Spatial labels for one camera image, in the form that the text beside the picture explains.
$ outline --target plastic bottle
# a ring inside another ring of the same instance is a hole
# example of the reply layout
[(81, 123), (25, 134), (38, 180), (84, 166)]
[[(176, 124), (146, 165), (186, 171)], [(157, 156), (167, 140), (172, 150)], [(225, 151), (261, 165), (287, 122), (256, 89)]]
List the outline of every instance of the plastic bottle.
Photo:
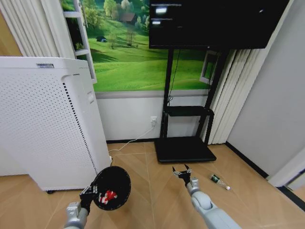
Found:
[(215, 174), (211, 174), (210, 175), (210, 179), (215, 182), (216, 184), (218, 184), (219, 186), (227, 189), (227, 190), (230, 190), (230, 186), (227, 186), (217, 175)]

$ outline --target white wall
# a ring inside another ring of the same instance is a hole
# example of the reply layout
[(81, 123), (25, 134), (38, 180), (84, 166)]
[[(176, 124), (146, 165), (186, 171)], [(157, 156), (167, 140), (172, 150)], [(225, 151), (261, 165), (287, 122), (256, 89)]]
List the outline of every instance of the white wall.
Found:
[[(175, 97), (171, 105), (204, 105), (205, 96)], [(151, 116), (157, 116), (156, 127), (142, 138), (160, 134), (163, 98), (98, 99), (106, 140), (134, 139), (152, 126)], [(198, 117), (170, 117), (168, 136), (192, 136), (198, 127)]]
[(305, 2), (295, 0), (228, 142), (269, 175), (305, 147)]
[(14, 158), (0, 147), (0, 176), (26, 174), (27, 172), (15, 161)]

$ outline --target perforated panel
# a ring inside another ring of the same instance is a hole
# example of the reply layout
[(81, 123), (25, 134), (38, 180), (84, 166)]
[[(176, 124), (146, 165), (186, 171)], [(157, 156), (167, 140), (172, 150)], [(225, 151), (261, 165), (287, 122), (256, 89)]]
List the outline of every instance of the perforated panel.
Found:
[(0, 144), (45, 190), (81, 188), (95, 177), (60, 71), (7, 69), (0, 74)]

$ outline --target white air purifier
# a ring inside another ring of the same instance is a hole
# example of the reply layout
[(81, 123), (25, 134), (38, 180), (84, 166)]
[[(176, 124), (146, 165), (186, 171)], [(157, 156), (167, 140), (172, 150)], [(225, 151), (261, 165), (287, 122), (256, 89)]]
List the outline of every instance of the white air purifier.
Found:
[(87, 62), (0, 57), (0, 147), (42, 190), (85, 188), (108, 167)]

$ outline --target wooden floor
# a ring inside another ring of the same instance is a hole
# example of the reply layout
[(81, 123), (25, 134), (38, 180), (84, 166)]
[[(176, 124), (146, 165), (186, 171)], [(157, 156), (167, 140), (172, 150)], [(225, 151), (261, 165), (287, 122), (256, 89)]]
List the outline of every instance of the wooden floor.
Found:
[[(109, 149), (122, 144), (108, 145)], [(224, 209), (243, 229), (304, 229), (305, 213), (267, 183), (225, 145), (211, 146), (215, 162), (189, 163), (202, 191)], [(114, 152), (113, 164), (123, 167), (132, 180), (126, 204), (103, 211), (94, 204), (87, 229), (204, 229), (193, 209), (182, 180), (172, 175), (172, 165), (157, 162), (153, 143), (132, 143)], [(183, 165), (175, 164), (177, 170)], [(231, 190), (208, 176), (215, 173)], [(0, 177), (1, 229), (61, 229), (65, 208), (79, 201), (79, 190), (48, 195), (29, 176)]]
[(305, 202), (305, 185), (293, 191), (302, 201)]

